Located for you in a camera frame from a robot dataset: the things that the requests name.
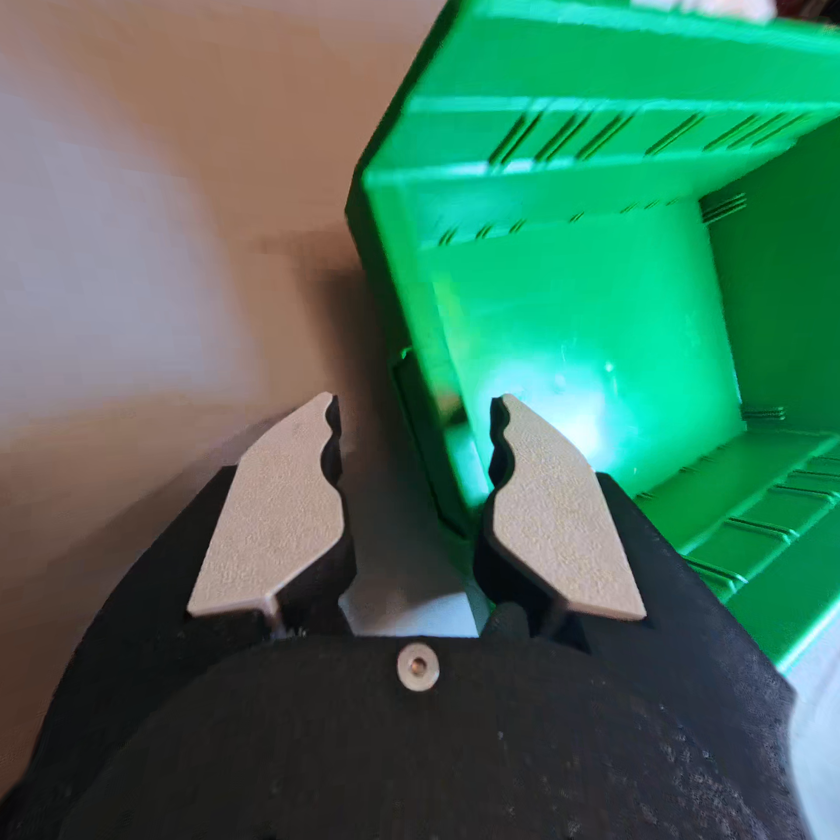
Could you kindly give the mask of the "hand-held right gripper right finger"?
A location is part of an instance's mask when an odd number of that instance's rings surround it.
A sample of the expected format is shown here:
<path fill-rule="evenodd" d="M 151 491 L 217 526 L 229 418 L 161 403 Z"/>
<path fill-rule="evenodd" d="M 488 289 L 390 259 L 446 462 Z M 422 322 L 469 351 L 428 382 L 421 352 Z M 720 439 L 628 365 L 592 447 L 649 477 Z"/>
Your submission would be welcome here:
<path fill-rule="evenodd" d="M 474 555 L 479 588 L 524 611 L 531 634 L 569 615 L 647 616 L 596 473 L 559 430 L 512 394 L 490 405 L 492 490 Z"/>

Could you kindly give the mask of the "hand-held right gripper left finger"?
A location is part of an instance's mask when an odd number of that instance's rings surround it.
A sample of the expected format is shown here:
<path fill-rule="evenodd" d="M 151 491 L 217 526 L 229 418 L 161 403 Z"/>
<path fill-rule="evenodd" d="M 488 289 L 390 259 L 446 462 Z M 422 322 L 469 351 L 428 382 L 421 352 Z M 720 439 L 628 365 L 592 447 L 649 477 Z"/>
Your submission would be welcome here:
<path fill-rule="evenodd" d="M 261 614 L 278 632 L 344 633 L 356 575 L 339 488 L 340 405 L 322 392 L 242 455 L 186 610 Z"/>

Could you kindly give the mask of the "green plastic bin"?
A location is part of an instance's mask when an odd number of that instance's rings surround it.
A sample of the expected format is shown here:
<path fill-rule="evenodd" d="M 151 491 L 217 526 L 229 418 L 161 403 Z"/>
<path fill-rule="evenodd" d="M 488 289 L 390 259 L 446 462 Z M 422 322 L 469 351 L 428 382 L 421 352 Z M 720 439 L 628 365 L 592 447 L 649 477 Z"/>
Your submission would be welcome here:
<path fill-rule="evenodd" d="M 466 546 L 510 393 L 787 672 L 838 618 L 838 2 L 447 2 L 350 231 Z"/>

